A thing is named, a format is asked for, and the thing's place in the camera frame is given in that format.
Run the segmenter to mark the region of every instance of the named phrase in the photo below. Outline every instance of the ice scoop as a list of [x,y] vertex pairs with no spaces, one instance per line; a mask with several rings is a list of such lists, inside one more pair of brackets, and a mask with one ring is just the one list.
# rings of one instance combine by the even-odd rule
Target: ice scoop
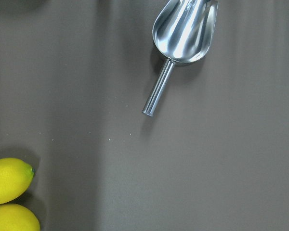
[[153,42],[165,59],[143,113],[153,116],[171,71],[206,55],[213,37],[218,2],[215,0],[169,0],[154,22]]

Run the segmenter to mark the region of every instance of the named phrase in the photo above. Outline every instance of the lemon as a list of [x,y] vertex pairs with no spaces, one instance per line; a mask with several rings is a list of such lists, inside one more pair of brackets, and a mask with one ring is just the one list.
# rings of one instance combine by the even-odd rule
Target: lemon
[[0,159],[0,204],[20,196],[34,176],[31,165],[17,158]]
[[40,231],[39,220],[21,205],[0,205],[0,231]]

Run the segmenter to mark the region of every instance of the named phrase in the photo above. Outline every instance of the gray tabletop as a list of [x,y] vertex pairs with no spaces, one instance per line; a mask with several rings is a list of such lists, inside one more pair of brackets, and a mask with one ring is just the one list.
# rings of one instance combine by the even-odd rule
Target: gray tabletop
[[289,231],[289,0],[221,0],[150,118],[166,3],[0,1],[0,158],[43,231]]

